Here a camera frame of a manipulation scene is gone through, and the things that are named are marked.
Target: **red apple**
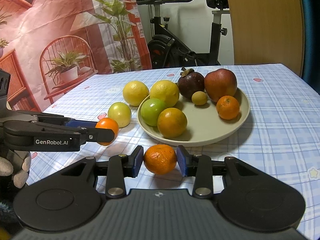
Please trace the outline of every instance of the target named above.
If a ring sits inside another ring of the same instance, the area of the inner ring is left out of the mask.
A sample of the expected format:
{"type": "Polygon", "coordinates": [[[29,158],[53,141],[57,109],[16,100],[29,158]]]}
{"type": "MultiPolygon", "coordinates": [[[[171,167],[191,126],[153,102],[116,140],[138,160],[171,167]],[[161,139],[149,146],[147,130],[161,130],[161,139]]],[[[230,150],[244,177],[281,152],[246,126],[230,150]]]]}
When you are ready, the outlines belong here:
{"type": "Polygon", "coordinates": [[[233,97],[235,95],[237,91],[237,78],[231,70],[220,68],[205,76],[204,87],[209,98],[217,103],[223,96],[233,97]]]}

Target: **blue gripper pad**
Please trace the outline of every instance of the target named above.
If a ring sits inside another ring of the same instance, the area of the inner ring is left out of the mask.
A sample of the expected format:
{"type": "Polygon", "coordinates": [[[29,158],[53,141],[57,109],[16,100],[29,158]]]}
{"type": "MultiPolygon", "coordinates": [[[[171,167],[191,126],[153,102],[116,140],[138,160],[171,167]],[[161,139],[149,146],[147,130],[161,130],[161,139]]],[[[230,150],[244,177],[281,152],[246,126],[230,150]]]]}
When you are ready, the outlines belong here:
{"type": "Polygon", "coordinates": [[[137,155],[135,156],[135,159],[134,159],[134,165],[132,168],[132,175],[133,175],[132,177],[133,178],[138,176],[142,162],[143,162],[143,147],[141,147],[139,149],[139,152],[137,153],[137,155]]]}
{"type": "Polygon", "coordinates": [[[97,125],[97,122],[92,121],[83,121],[83,120],[71,120],[70,122],[67,122],[65,126],[69,127],[88,127],[88,128],[95,128],[97,125]]]}
{"type": "Polygon", "coordinates": [[[177,162],[180,167],[181,174],[183,177],[186,177],[188,175],[187,160],[181,146],[177,147],[176,154],[177,154],[177,162]]]}

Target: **potted plant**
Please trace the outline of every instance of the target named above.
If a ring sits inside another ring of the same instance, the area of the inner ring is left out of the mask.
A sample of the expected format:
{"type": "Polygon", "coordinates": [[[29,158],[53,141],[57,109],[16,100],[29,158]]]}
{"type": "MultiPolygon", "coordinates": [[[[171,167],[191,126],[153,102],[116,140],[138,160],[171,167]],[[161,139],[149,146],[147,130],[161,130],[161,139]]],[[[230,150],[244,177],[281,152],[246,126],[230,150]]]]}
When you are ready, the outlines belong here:
{"type": "Polygon", "coordinates": [[[70,51],[63,53],[58,51],[59,57],[46,60],[50,61],[53,68],[46,73],[53,80],[59,75],[60,81],[68,83],[78,77],[79,63],[83,62],[87,55],[78,53],[76,51],[70,51]]]}
{"type": "Polygon", "coordinates": [[[132,14],[126,9],[126,0],[95,0],[100,3],[101,14],[92,14],[97,19],[101,20],[99,24],[111,25],[113,33],[113,41],[118,43],[116,49],[120,53],[123,60],[114,59],[111,63],[113,73],[135,71],[140,69],[137,60],[135,59],[135,48],[131,43],[131,28],[136,26],[128,17],[132,14]]]}
{"type": "Polygon", "coordinates": [[[8,42],[5,39],[0,39],[0,57],[3,56],[3,49],[8,46],[8,42]]]}

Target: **mangosteen stem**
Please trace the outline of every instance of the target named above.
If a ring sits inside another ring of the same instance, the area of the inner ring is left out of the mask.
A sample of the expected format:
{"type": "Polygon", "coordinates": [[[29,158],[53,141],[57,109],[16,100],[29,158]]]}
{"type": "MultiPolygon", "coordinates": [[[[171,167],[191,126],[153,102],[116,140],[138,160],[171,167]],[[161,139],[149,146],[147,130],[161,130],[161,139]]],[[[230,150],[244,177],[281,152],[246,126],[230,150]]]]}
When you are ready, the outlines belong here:
{"type": "Polygon", "coordinates": [[[183,70],[183,72],[180,73],[180,76],[182,77],[188,76],[190,73],[195,71],[193,68],[186,69],[185,67],[182,67],[181,70],[183,70]]]}

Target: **tangerine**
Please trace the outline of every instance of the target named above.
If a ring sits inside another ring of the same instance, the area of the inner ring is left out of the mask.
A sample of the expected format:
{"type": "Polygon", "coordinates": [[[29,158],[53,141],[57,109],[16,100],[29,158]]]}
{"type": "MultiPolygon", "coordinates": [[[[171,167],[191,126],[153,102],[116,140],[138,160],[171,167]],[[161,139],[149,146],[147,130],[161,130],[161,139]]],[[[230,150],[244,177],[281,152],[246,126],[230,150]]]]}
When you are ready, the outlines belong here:
{"type": "Polygon", "coordinates": [[[177,156],[174,149],[169,145],[153,145],[145,152],[143,163],[148,171],[163,175],[175,168],[177,156]]]}
{"type": "Polygon", "coordinates": [[[118,123],[115,120],[108,118],[108,117],[102,118],[99,122],[97,122],[95,128],[111,129],[111,130],[113,130],[113,132],[115,134],[114,139],[109,143],[98,142],[100,145],[103,145],[103,146],[108,146],[111,143],[113,143],[113,141],[117,138],[118,133],[119,133],[118,123]]]}
{"type": "Polygon", "coordinates": [[[240,112],[240,105],[237,99],[232,96],[223,96],[217,102],[218,115],[225,120],[236,118],[240,112]]]}

